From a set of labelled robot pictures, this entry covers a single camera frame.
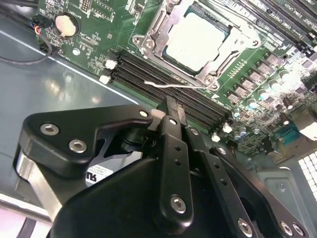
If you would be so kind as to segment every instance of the cable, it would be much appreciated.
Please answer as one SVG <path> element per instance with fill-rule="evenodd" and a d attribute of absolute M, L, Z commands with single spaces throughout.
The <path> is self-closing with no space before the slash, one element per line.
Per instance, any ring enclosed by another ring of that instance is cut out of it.
<path fill-rule="evenodd" d="M 5 17 L 8 17 L 6 14 L 3 14 L 2 11 L 0 11 L 0 15 L 4 15 Z M 41 63 L 44 60 L 46 60 L 48 57 L 50 57 L 50 55 L 52 54 L 53 48 L 52 45 L 50 44 L 50 42 L 48 41 L 48 39 L 43 36 L 40 32 L 39 26 L 34 25 L 33 23 L 29 23 L 28 25 L 30 26 L 34 26 L 32 28 L 34 28 L 34 32 L 39 35 L 39 38 L 43 40 L 43 42 L 48 46 L 48 52 L 46 53 L 45 56 L 43 56 L 40 59 L 37 60 L 31 60 L 31 61 L 16 61 L 16 60 L 12 60 L 12 59 L 7 59 L 7 58 L 3 58 L 0 56 L 0 61 L 6 62 L 6 63 L 11 63 L 11 64 L 15 64 L 15 65 L 32 65 L 32 64 L 37 64 L 37 63 Z"/>
<path fill-rule="evenodd" d="M 25 218 L 22 228 L 16 238 L 30 238 L 35 228 L 36 221 Z"/>
<path fill-rule="evenodd" d="M 0 3 L 6 3 L 10 5 L 18 5 L 18 6 L 27 6 L 38 8 L 39 3 L 37 1 L 29 1 L 29 0 L 0 0 Z"/>

